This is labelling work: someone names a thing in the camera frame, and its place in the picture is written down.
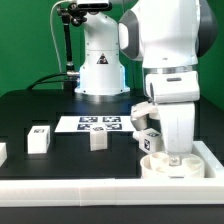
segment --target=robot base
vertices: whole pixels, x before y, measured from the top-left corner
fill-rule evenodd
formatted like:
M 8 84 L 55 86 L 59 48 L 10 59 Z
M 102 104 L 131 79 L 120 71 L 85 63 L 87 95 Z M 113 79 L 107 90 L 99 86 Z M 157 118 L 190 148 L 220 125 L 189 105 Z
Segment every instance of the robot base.
M 114 102 L 114 101 L 124 100 L 129 97 L 130 97 L 130 91 L 122 92 L 116 95 L 90 95 L 90 94 L 75 92 L 75 98 L 81 99 L 81 100 L 87 100 L 90 102 L 96 102 L 96 103 Z

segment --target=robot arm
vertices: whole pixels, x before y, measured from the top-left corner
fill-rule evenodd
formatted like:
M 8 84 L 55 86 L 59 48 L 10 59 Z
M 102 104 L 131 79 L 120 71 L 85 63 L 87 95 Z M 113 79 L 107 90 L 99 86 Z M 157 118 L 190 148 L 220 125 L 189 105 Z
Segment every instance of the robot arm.
M 119 61 L 118 25 L 101 12 L 110 11 L 111 2 L 74 0 L 69 3 L 66 8 L 58 7 L 65 31 L 69 75 L 74 70 L 69 25 L 83 25 L 85 34 L 85 62 L 79 70 L 76 96 L 93 101 L 108 101 L 128 95 L 124 67 Z
M 205 14 L 210 22 L 201 18 Z M 143 130 L 142 116 L 160 119 L 165 151 L 173 157 L 192 150 L 193 101 L 199 99 L 193 68 L 198 52 L 205 53 L 216 36 L 200 40 L 199 34 L 206 28 L 216 34 L 214 23 L 205 0 L 139 0 L 120 20 L 120 48 L 129 58 L 143 61 L 144 90 L 151 101 L 134 106 L 132 121 Z

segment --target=black tabletop surface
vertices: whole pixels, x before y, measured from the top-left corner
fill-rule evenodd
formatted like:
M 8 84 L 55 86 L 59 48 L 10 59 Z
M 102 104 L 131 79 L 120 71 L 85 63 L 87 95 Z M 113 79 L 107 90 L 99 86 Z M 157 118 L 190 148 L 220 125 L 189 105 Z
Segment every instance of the black tabletop surface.
M 90 152 L 88 133 L 54 133 L 61 116 L 130 115 L 128 99 L 96 104 L 61 90 L 12 91 L 0 98 L 0 142 L 7 161 L 0 179 L 138 178 L 144 156 L 131 132 L 108 134 L 108 150 Z M 50 125 L 47 154 L 28 155 L 27 135 L 33 125 Z M 196 103 L 195 139 L 203 140 L 224 161 L 224 112 L 203 97 Z M 99 206 L 0 208 L 0 223 L 221 223 L 223 205 Z

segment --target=small white block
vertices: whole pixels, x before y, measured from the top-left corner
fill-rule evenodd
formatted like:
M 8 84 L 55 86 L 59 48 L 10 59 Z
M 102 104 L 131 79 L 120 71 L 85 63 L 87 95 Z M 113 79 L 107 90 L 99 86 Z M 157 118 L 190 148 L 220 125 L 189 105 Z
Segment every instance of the small white block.
M 105 124 L 94 124 L 90 127 L 90 150 L 107 149 L 107 129 Z
M 0 167 L 7 159 L 6 144 L 0 143 Z
M 161 151 L 163 149 L 161 134 L 152 128 L 140 131 L 139 148 L 147 154 Z
M 33 126 L 28 134 L 28 154 L 46 153 L 50 144 L 50 126 Z

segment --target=green wall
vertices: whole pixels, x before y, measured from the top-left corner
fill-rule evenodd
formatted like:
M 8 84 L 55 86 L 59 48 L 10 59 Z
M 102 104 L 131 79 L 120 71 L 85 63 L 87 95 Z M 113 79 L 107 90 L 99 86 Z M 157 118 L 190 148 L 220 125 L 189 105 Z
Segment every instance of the green wall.
M 224 1 L 208 0 L 218 22 L 218 37 L 199 60 L 200 88 L 204 97 L 224 110 Z
M 59 71 L 49 25 L 50 11 L 55 2 L 57 1 L 1 0 L 0 95 L 10 90 L 24 89 L 37 79 Z M 203 96 L 224 109 L 224 1 L 208 2 L 218 20 L 219 36 L 212 49 L 199 60 L 200 87 Z M 122 7 L 115 5 L 113 11 L 107 14 L 119 20 Z M 56 13 L 54 28 L 64 65 L 63 27 Z M 84 61 L 83 32 L 82 28 L 71 29 L 73 57 L 79 68 Z M 141 87 L 141 63 L 130 62 L 122 54 L 120 60 L 126 67 L 127 85 Z M 43 85 L 38 88 L 61 88 L 61 85 Z

